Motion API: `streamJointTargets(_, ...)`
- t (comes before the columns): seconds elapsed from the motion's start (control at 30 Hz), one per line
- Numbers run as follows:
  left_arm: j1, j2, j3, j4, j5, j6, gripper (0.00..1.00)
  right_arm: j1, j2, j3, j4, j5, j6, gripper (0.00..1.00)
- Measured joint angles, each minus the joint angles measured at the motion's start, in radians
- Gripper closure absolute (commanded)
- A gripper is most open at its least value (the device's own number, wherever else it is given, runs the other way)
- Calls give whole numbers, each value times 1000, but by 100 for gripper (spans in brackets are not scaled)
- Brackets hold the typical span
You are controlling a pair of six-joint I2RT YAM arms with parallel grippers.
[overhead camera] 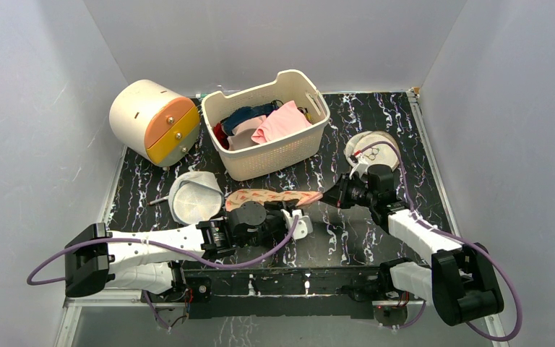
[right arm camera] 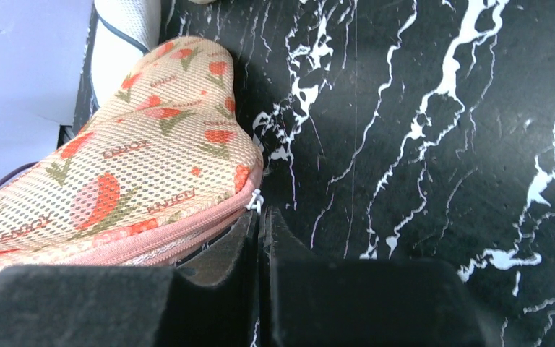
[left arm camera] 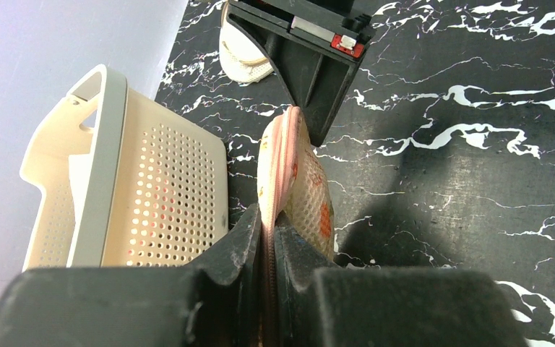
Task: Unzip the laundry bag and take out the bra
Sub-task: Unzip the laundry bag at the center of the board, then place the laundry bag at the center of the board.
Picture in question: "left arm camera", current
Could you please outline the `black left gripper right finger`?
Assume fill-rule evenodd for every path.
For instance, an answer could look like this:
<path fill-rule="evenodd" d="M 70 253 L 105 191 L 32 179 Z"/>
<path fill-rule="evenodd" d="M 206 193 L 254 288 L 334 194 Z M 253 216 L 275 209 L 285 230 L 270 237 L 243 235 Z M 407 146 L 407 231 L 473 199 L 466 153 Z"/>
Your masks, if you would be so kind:
<path fill-rule="evenodd" d="M 499 286 L 484 273 L 432 267 L 348 269 L 286 215 L 275 224 L 279 346 L 524 346 Z"/>

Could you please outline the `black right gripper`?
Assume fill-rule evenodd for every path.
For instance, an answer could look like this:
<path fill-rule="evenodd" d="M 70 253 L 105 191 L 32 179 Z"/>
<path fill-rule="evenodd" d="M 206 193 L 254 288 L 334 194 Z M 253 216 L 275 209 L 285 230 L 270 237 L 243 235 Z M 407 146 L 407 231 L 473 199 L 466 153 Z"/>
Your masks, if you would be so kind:
<path fill-rule="evenodd" d="M 354 1 L 230 1 L 228 21 L 269 59 L 319 147 L 374 37 Z"/>

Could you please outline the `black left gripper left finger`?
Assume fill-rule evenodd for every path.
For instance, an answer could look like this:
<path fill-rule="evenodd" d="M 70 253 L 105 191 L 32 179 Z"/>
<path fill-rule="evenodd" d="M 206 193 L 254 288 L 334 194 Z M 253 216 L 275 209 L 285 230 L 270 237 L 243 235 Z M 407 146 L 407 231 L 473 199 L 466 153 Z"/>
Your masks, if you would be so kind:
<path fill-rule="evenodd" d="M 175 267 L 28 270 L 0 298 L 0 346 L 256 346 L 261 218 Z"/>

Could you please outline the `floral mesh laundry bag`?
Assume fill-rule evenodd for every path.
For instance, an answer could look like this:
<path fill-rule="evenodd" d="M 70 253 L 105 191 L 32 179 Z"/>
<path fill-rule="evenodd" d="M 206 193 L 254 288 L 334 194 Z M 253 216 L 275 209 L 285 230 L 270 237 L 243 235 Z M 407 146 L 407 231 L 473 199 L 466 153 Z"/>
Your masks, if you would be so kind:
<path fill-rule="evenodd" d="M 257 158 L 262 220 L 262 309 L 259 345 L 273 346 L 277 285 L 275 222 L 285 213 L 297 232 L 327 259 L 334 257 L 334 210 L 326 173 L 312 150 L 304 114 L 289 106 L 265 128 Z"/>

